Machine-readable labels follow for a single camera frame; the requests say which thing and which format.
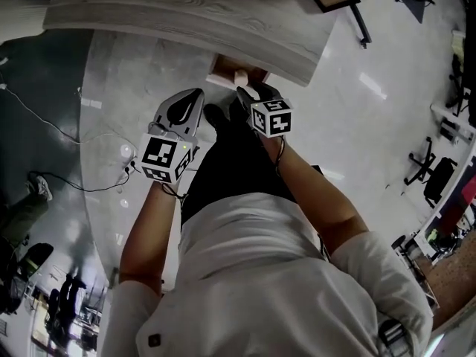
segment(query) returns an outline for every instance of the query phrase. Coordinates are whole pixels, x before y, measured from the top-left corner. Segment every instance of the white floor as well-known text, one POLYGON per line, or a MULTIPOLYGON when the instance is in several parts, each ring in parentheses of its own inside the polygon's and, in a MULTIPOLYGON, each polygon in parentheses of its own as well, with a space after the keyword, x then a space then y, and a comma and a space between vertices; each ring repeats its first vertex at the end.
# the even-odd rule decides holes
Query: white floor
MULTIPOLYGON (((361 34, 345 8, 307 88, 276 76, 268 80, 296 108, 289 143, 308 162, 319 164, 350 197, 370 229, 381 232, 389 243, 418 230, 431 213, 422 185, 405 189, 403 184, 403 178, 414 171, 408 153, 423 152, 426 136, 435 140, 438 158, 459 161, 466 147, 463 142, 453 147, 446 139, 437 140, 429 109, 432 103, 443 105, 450 91, 451 30, 464 30, 465 19, 458 0, 435 2, 419 24, 395 0, 362 0, 358 7, 373 40, 367 50, 360 48, 361 34)), ((208 102, 219 102, 228 91, 204 81, 212 57, 151 37, 96 32, 83 98, 85 104, 96 100, 101 107, 82 106, 82 137, 115 131, 137 144, 158 104, 179 89, 202 87, 208 102)), ((199 138, 203 150, 214 141, 213 129, 204 120, 199 138)), ((85 186, 107 186, 118 180, 128 161, 120 153, 124 144, 128 142, 105 136, 82 147, 85 186)), ((192 177, 187 172, 181 191, 192 177)), ((106 273, 118 265, 148 186, 135 174, 122 188, 86 194, 106 273)), ((164 272, 166 289, 173 287, 178 267, 177 217, 164 272)))

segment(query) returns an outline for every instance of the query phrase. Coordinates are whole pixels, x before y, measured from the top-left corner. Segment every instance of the cable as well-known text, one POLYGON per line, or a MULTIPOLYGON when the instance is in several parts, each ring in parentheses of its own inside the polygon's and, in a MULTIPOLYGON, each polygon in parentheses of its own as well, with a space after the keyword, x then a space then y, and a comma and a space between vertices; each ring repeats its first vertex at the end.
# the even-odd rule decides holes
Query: cable
POLYGON ((176 191, 174 191, 174 189, 172 189, 169 185, 167 184, 164 184, 164 183, 160 183, 160 185, 162 186, 162 190, 168 194, 169 196, 173 196, 179 200, 183 200, 185 199, 185 197, 187 197, 187 194, 185 193, 183 196, 180 196, 179 194, 177 194, 176 191))
POLYGON ((58 175, 55 175, 54 173, 52 172, 37 172, 37 171, 31 171, 29 173, 33 173, 37 176, 51 176, 51 177, 54 177, 56 179, 59 179, 61 181, 64 181, 66 184, 69 184, 71 185, 74 189, 78 189, 78 190, 81 190, 83 192, 87 192, 87 193, 91 193, 91 192, 101 192, 101 191, 104 191, 104 190, 109 190, 109 189, 112 189, 113 187, 120 187, 121 185, 125 185, 125 183, 128 182, 129 180, 129 177, 130 177, 130 174, 129 174, 129 168, 126 167, 126 169, 124 170, 124 172, 126 172, 127 174, 127 178, 126 178, 126 181, 124 182, 121 182, 121 183, 117 183, 115 185, 112 185, 110 187, 104 187, 104 188, 100 188, 100 189, 84 189, 83 187, 79 186, 78 184, 76 184, 75 182, 71 182, 71 181, 68 181, 66 180, 66 178, 63 178, 61 176, 58 176, 58 175))
POLYGON ((280 138, 281 138, 281 148, 279 153, 277 154, 276 161, 274 162, 274 168, 276 169, 276 173, 278 175, 280 174, 278 168, 280 166, 281 157, 283 156, 284 149, 286 148, 286 141, 284 140, 284 136, 281 135, 280 138))
POLYGON ((77 141, 75 138, 73 138, 71 135, 67 134, 66 132, 63 132, 56 124, 50 122, 49 120, 46 120, 46 119, 43 119, 42 117, 40 117, 37 113, 35 113, 34 110, 32 110, 30 107, 28 107, 26 104, 23 103, 23 101, 20 99, 20 97, 14 93, 13 91, 11 91, 8 87, 7 87, 7 84, 5 83, 4 81, 4 78, 3 78, 3 75, 1 74, 0 72, 0 78, 1 78, 1 81, 2 83, 0 83, 0 90, 5 90, 6 92, 8 92, 9 94, 13 95, 19 102, 20 104, 23 106, 24 109, 26 109, 27 111, 29 111, 31 114, 33 114, 37 119, 39 119, 40 121, 42 121, 44 124, 47 124, 49 126, 52 126, 56 131, 58 131, 59 133, 61 133, 61 135, 63 135, 65 138, 67 138, 71 143, 74 143, 74 144, 78 144, 78 145, 81 145, 81 144, 86 144, 86 143, 89 143, 90 141, 93 141, 94 139, 97 139, 99 138, 100 136, 104 136, 104 135, 112 135, 112 136, 118 136, 119 138, 122 138, 126 141, 128 141, 127 139, 123 138, 122 136, 120 136, 119 134, 117 133, 111 133, 111 132, 105 132, 103 134, 99 134, 99 135, 95 135, 93 136, 92 138, 88 139, 88 140, 84 140, 84 141, 77 141))
POLYGON ((139 172, 140 174, 142 174, 142 172, 135 167, 135 161, 134 160, 131 161, 131 167, 134 168, 134 170, 136 172, 139 172))

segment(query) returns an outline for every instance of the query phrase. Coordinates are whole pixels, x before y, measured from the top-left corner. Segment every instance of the wall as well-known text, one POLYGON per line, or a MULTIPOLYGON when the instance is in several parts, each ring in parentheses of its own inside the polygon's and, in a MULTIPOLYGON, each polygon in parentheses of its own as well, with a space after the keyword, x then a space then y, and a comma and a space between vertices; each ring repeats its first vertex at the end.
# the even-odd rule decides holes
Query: wall
POLYGON ((99 335, 97 335, 97 350, 96 355, 101 356, 103 352, 104 339, 106 337, 106 330, 109 324, 109 314, 111 313, 112 290, 109 290, 104 300, 101 322, 99 324, 99 335))
POLYGON ((431 357, 465 357, 476 352, 476 306, 448 329, 431 357))
POLYGON ((30 355, 34 312, 29 314, 24 303, 16 312, 16 315, 0 315, 0 319, 7 322, 7 337, 0 335, 0 341, 12 357, 26 357, 30 355))

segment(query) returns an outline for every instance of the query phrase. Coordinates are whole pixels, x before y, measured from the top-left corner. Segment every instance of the black pants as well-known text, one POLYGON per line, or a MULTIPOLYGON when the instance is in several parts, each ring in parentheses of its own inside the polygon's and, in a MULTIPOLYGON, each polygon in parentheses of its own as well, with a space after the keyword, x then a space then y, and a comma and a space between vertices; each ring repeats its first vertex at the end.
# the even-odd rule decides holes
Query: black pants
POLYGON ((295 202, 260 139, 243 121, 237 100, 230 107, 230 117, 231 122, 216 129, 216 143, 190 185, 182 224, 212 202, 246 193, 267 193, 295 202))

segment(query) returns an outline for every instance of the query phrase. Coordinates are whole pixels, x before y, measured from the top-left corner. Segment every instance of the wooden board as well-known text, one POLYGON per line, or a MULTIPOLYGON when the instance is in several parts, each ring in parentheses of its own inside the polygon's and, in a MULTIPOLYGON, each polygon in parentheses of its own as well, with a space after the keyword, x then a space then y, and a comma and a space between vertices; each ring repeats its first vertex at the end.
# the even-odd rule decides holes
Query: wooden board
POLYGON ((157 36, 306 86, 335 22, 313 0, 51 0, 44 28, 157 36))

